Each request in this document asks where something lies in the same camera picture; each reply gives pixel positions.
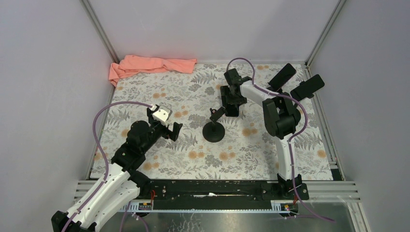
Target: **red wire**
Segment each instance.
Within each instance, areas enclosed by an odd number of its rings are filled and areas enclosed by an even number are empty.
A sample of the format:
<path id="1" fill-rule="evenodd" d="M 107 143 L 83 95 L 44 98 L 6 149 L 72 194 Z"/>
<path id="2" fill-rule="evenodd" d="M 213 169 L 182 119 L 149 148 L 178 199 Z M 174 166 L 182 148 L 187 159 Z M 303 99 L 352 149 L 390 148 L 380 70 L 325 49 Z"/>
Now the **red wire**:
<path id="1" fill-rule="evenodd" d="M 151 190 L 151 210 L 152 210 L 152 201 L 154 200 L 155 197 L 155 191 Z"/>

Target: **metal bar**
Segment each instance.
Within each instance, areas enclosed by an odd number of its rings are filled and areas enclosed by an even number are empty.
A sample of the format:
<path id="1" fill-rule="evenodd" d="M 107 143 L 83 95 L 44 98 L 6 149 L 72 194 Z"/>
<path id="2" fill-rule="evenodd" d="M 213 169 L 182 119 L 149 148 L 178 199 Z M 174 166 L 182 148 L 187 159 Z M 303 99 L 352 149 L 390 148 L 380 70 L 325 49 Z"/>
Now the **metal bar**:
<path id="1" fill-rule="evenodd" d="M 111 86 L 111 91 L 110 91 L 110 94 L 108 95 L 107 105 L 111 104 L 111 102 L 113 100 L 114 92 L 115 92 L 115 87 Z M 103 135 L 102 132 L 103 132 L 105 123 L 107 121 L 107 114 L 108 114 L 109 110 L 110 109 L 107 109 L 106 111 L 104 111 L 104 113 L 102 115 L 100 115 L 100 118 L 103 118 L 103 120 L 102 120 L 100 126 L 96 129 L 96 132 L 98 133 L 98 140 L 100 140 L 101 136 Z M 92 169 L 92 166 L 94 165 L 94 155 L 95 155 L 96 150 L 97 150 L 97 143 L 94 144 L 93 150 L 91 152 L 91 156 L 90 156 L 91 159 L 88 162 L 87 176 L 85 177 L 85 179 L 88 179 L 91 175 L 91 169 Z"/>
<path id="2" fill-rule="evenodd" d="M 354 229 L 357 232 L 371 232 L 370 227 L 367 223 L 367 219 L 364 215 L 364 212 L 361 208 L 362 203 L 346 203 L 349 208 L 351 220 L 354 225 Z"/>
<path id="3" fill-rule="evenodd" d="M 303 73 L 304 73 L 304 80 L 308 80 L 309 78 L 311 78 L 310 73 L 308 72 L 306 66 L 302 67 L 303 69 Z M 327 156 L 327 160 L 330 162 L 335 162 L 332 156 L 332 149 L 330 147 L 330 141 L 328 139 L 328 132 L 327 132 L 327 127 L 325 122 L 323 121 L 323 116 L 321 111 L 319 110 L 321 107 L 318 105 L 317 101 L 315 98 L 311 99 L 312 101 L 312 105 L 313 105 L 313 110 L 315 111 L 315 116 L 318 118 L 319 120 L 319 130 L 321 132 L 322 135 L 322 139 L 323 139 L 323 144 L 325 146 L 325 150 L 326 150 L 326 156 Z"/>
<path id="4" fill-rule="evenodd" d="M 305 74 L 308 78 L 311 77 L 309 67 L 307 67 L 305 69 Z M 339 158 L 337 149 L 334 145 L 335 143 L 334 143 L 332 133 L 329 130 L 329 124 L 328 124 L 327 119 L 326 119 L 326 114 L 324 113 L 324 110 L 322 109 L 322 102 L 321 102 L 321 99 L 320 99 L 320 94 L 318 92 L 316 92 L 314 95 L 315 96 L 312 98 L 313 99 L 312 102 L 314 103 L 313 108 L 315 110 L 315 114 L 319 118 L 321 130 L 323 131 L 323 136 L 324 136 L 324 139 L 326 140 L 327 149 L 329 149 L 330 155 L 332 156 L 331 157 L 332 161 L 337 162 L 337 166 L 338 166 L 340 174 L 342 176 L 342 180 L 345 180 L 346 177 L 345 177 L 345 174 L 344 174 L 344 171 L 343 171 L 342 164 L 340 162 L 340 158 Z"/>
<path id="5" fill-rule="evenodd" d="M 228 64 L 229 61 L 198 61 L 197 64 Z M 251 60 L 252 64 L 306 64 L 306 61 L 257 61 Z M 246 61 L 243 60 L 236 60 L 235 64 L 248 64 Z"/>
<path id="6" fill-rule="evenodd" d="M 98 20 L 98 17 L 94 12 L 94 9 L 92 8 L 91 3 L 89 2 L 89 0 L 80 0 L 80 2 L 83 5 L 84 10 L 86 11 L 88 17 L 90 18 L 99 37 L 101 38 L 102 43 L 107 49 L 107 52 L 110 55 L 111 59 L 113 60 L 114 63 L 119 63 L 118 55 L 115 52 L 113 45 L 110 43 L 110 40 L 108 39 L 107 34 L 105 33 L 103 27 L 101 26 L 101 23 Z"/>
<path id="7" fill-rule="evenodd" d="M 318 51 L 320 50 L 320 47 L 322 46 L 324 40 L 326 39 L 327 35 L 329 34 L 330 29 L 332 28 L 333 24 L 335 23 L 337 17 L 340 14 L 340 11 L 343 9 L 343 6 L 345 5 L 346 0 L 339 0 L 337 3 L 335 9 L 332 12 L 332 15 L 330 16 L 329 20 L 326 23 L 326 26 L 324 27 L 318 41 L 316 42 L 315 46 L 313 47 L 312 52 L 310 53 L 309 57 L 307 58 L 305 64 L 307 66 L 310 66 L 315 59 Z"/>
<path id="8" fill-rule="evenodd" d="M 359 206 L 359 209 L 360 209 L 360 213 L 361 213 L 361 215 L 362 215 L 363 222 L 365 223 L 365 226 L 366 226 L 366 230 L 367 230 L 368 232 L 371 232 L 370 226 L 369 226 L 369 222 L 368 222 L 368 220 L 367 220 L 365 211 L 364 211 L 364 209 L 363 209 L 363 204 L 362 204 L 362 202 L 360 201 L 359 203 L 357 203 L 357 205 Z"/>
<path id="9" fill-rule="evenodd" d="M 95 180 L 81 180 L 78 182 L 74 200 L 79 200 L 94 185 Z M 305 181 L 310 199 L 306 202 L 337 203 L 360 202 L 356 184 L 353 181 Z M 276 200 L 274 203 L 291 203 L 287 200 Z"/>

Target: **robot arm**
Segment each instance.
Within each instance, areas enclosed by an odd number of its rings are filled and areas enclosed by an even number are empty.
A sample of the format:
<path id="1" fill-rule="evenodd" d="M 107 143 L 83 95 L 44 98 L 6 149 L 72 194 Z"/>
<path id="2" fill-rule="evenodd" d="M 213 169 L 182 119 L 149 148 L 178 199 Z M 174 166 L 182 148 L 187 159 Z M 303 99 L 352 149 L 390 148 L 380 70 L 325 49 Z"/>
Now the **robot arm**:
<path id="1" fill-rule="evenodd" d="M 296 70 L 291 64 L 279 71 L 279 73 L 269 82 L 270 90 L 277 91 L 281 95 L 281 87 L 294 75 Z M 296 126 L 301 119 L 300 112 L 296 105 L 286 98 L 272 97 L 265 92 L 255 88 L 249 77 L 242 78 L 236 69 L 228 70 L 225 74 L 228 86 L 222 86 L 222 105 L 226 109 L 226 116 L 238 116 L 239 106 L 251 99 L 263 108 L 264 124 L 267 132 L 274 137 L 279 160 L 279 181 L 285 182 L 288 186 L 292 179 L 291 156 L 288 149 L 288 139 L 296 132 Z M 313 93 L 324 86 L 324 82 L 319 75 L 316 75 L 291 91 L 292 97 L 300 101 L 306 97 L 313 97 Z M 297 182 L 302 182 L 299 171 L 295 170 Z"/>
<path id="2" fill-rule="evenodd" d="M 136 121 L 131 125 L 126 142 L 116 151 L 108 165 L 107 179 L 100 177 L 94 186 L 66 213 L 57 211 L 51 221 L 54 232 L 61 232 L 72 218 L 67 232 L 99 231 L 103 225 L 127 202 L 140 194 L 147 195 L 145 188 L 149 178 L 137 171 L 145 161 L 145 153 L 163 137 L 177 140 L 182 124 L 174 123 L 173 130 L 168 129 L 168 119 L 172 111 L 164 106 L 147 108 L 148 123 Z M 78 208 L 101 185 L 98 192 L 78 212 Z"/>

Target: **metal frame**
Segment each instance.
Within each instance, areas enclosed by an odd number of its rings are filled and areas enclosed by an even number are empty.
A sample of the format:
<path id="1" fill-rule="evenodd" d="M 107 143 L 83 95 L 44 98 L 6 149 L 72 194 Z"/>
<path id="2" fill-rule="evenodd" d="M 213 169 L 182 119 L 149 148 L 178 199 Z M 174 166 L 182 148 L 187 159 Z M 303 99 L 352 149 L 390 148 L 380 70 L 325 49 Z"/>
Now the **metal frame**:
<path id="1" fill-rule="evenodd" d="M 309 67 L 305 66 L 304 68 L 304 74 L 305 74 L 305 78 L 309 79 L 312 77 L 311 73 L 310 73 L 310 69 Z M 337 168 L 340 171 L 340 174 L 342 176 L 342 180 L 345 180 L 345 174 L 343 172 L 343 168 L 342 165 L 340 163 L 340 159 L 339 159 L 339 155 L 338 152 L 334 146 L 334 139 L 332 137 L 332 134 L 329 130 L 329 125 L 327 123 L 327 119 L 326 119 L 326 115 L 325 112 L 322 108 L 322 102 L 320 99 L 320 93 L 316 92 L 314 94 L 315 96 L 311 99 L 312 100 L 312 104 L 313 104 L 313 110 L 315 110 L 315 113 L 319 119 L 319 124 L 320 124 L 320 130 L 322 132 L 322 136 L 323 139 L 325 140 L 325 149 L 327 150 L 327 155 L 328 155 L 328 160 L 329 160 L 329 164 L 331 166 L 331 169 L 336 168 L 335 165 L 337 166 Z"/>
<path id="2" fill-rule="evenodd" d="M 347 0 L 339 0 L 334 11 L 332 12 L 332 15 L 330 16 L 328 22 L 326 23 L 325 28 L 323 29 L 318 41 L 316 42 L 312 52 L 310 53 L 309 57 L 307 58 L 306 61 L 301 61 L 301 62 L 291 62 L 291 63 L 299 63 L 302 64 L 303 72 L 305 75 L 305 79 L 308 79 L 311 77 L 310 73 L 310 65 L 314 61 L 318 51 L 320 50 L 320 47 L 322 46 L 326 36 L 328 35 L 331 27 L 333 26 L 336 18 L 338 17 L 340 11 L 342 10 L 343 6 L 345 5 Z M 102 43 L 104 44 L 105 48 L 108 51 L 109 56 L 113 60 L 114 63 L 119 63 L 119 58 L 118 55 L 115 52 L 115 49 L 113 48 L 112 44 L 110 43 L 103 27 L 101 26 L 98 17 L 96 16 L 94 9 L 91 6 L 91 3 L 89 0 L 80 0 L 81 4 L 83 5 L 87 15 L 90 18 L 90 21 L 92 22 L 96 32 L 98 33 L 99 37 L 102 40 Z M 256 62 L 255 63 L 260 63 L 260 64 L 272 64 L 272 62 Z M 211 62 L 199 62 L 200 64 L 207 64 Z M 213 64 L 221 64 L 225 62 L 212 62 Z M 275 62 L 276 64 L 284 64 L 286 62 Z M 111 103 L 112 96 L 114 94 L 115 88 L 112 89 L 109 95 L 109 101 L 108 103 Z M 315 97 L 312 99 L 313 103 L 313 108 L 315 110 L 316 115 L 319 118 L 320 122 L 320 130 L 324 139 L 324 144 L 325 144 L 325 149 L 327 150 L 328 154 L 328 160 L 329 160 L 329 165 L 331 169 L 339 169 L 341 176 L 343 180 L 345 180 L 345 175 L 342 169 L 342 166 L 340 164 L 340 159 L 338 158 L 338 153 L 337 150 L 334 146 L 334 140 L 332 137 L 332 134 L 329 130 L 328 123 L 326 120 L 325 113 L 321 107 L 321 99 L 320 95 L 318 93 L 315 94 Z M 105 120 L 106 120 L 106 114 L 108 111 L 106 111 L 103 115 L 104 121 L 100 125 L 98 132 L 99 136 L 101 136 L 103 127 L 105 125 Z M 89 163 L 88 167 L 88 176 L 89 177 L 89 172 L 91 171 L 92 167 L 92 158 L 94 157 L 94 152 L 96 150 L 96 145 L 94 146 L 93 149 L 93 154 L 91 156 L 91 161 Z M 81 198 L 86 191 L 88 191 L 91 186 L 95 183 L 95 180 L 80 180 L 78 182 L 77 190 L 75 192 L 74 196 L 74 201 L 77 201 L 79 198 Z M 349 208 L 351 218 L 353 220 L 353 224 L 355 227 L 356 231 L 363 231 L 363 232 L 370 232 L 370 227 L 368 225 L 367 218 L 364 214 L 363 211 L 363 206 L 361 203 L 361 199 L 359 196 L 359 193 L 357 192 L 356 184 L 353 181 L 304 181 L 304 183 L 307 184 L 307 187 L 309 189 L 309 195 L 310 195 L 310 200 L 306 202 L 320 202 L 320 203 L 339 203 L 339 202 L 344 202 L 347 207 Z M 290 203 L 291 201 L 271 201 L 272 205 L 275 205 L 277 203 Z M 245 211 L 248 213 L 257 213 L 258 211 Z"/>
<path id="3" fill-rule="evenodd" d="M 80 180 L 78 181 L 77 190 L 74 195 L 74 201 L 78 201 L 88 190 L 97 182 L 97 180 Z M 310 199 L 305 202 L 315 203 L 360 203 L 360 196 L 354 181 L 304 181 L 309 189 Z M 292 203 L 292 200 L 275 200 L 273 203 Z"/>
<path id="4" fill-rule="evenodd" d="M 333 24 L 335 23 L 337 17 L 339 16 L 339 13 L 341 12 L 341 10 L 343 9 L 343 6 L 345 5 L 347 0 L 339 0 L 339 2 L 337 3 L 335 9 L 333 10 L 329 20 L 326 23 L 326 26 L 324 27 L 321 35 L 319 36 L 318 41 L 316 42 L 315 46 L 313 47 L 312 52 L 310 53 L 309 57 L 306 60 L 306 65 L 309 67 L 313 60 L 316 57 L 316 54 L 318 53 L 318 51 L 320 50 L 320 47 L 322 46 L 324 40 L 327 37 L 327 34 L 330 31 L 330 28 L 332 28 Z"/>
<path id="5" fill-rule="evenodd" d="M 92 8 L 91 3 L 89 0 L 80 0 L 81 5 L 83 5 L 84 10 L 86 11 L 90 21 L 92 22 L 97 34 L 101 38 L 102 43 L 104 44 L 105 48 L 107 49 L 108 54 L 110 55 L 111 59 L 114 63 L 119 63 L 119 58 L 113 45 L 111 44 L 110 40 L 107 37 L 103 27 L 101 26 L 100 21 L 98 20 L 97 15 L 95 14 L 94 9 Z"/>

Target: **round base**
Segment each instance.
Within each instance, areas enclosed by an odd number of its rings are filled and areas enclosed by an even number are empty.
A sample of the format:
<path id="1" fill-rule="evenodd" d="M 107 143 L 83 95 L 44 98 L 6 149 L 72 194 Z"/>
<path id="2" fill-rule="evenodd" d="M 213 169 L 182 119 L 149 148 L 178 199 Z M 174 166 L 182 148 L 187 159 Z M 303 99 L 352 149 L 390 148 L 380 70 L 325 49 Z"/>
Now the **round base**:
<path id="1" fill-rule="evenodd" d="M 208 122 L 202 129 L 202 135 L 208 142 L 217 143 L 225 136 L 225 128 L 218 122 L 215 124 L 213 122 Z"/>

